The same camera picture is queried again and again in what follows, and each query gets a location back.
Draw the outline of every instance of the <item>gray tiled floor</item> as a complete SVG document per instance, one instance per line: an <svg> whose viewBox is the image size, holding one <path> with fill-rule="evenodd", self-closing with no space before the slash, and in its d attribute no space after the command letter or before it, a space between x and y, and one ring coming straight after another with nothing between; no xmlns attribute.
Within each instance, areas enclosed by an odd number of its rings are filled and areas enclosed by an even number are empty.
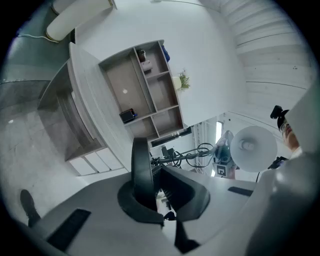
<svg viewBox="0 0 320 256"><path fill-rule="evenodd" d="M77 147L59 107L37 111L37 101L0 111L0 187L9 213L27 217L20 191L32 194L40 216L84 188L65 155Z"/></svg>

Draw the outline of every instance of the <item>fluorescent light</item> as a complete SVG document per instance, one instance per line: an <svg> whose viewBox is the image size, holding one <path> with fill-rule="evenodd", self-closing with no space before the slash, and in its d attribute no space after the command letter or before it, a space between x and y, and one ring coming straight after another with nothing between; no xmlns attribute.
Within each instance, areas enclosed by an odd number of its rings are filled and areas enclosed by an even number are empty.
<svg viewBox="0 0 320 256"><path fill-rule="evenodd" d="M222 123L216 122L216 128L215 128L215 143L218 142L218 140L222 136Z"/></svg>

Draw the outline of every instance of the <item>white lamp shade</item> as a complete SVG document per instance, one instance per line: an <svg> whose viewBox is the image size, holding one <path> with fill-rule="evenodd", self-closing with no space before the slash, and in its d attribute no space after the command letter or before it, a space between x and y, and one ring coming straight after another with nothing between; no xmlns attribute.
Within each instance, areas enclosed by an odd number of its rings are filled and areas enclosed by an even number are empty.
<svg viewBox="0 0 320 256"><path fill-rule="evenodd" d="M241 149L242 141L253 144L253 150ZM230 153L242 170L257 173L266 170L277 156L277 142L273 134L259 126L249 126L233 138Z"/></svg>

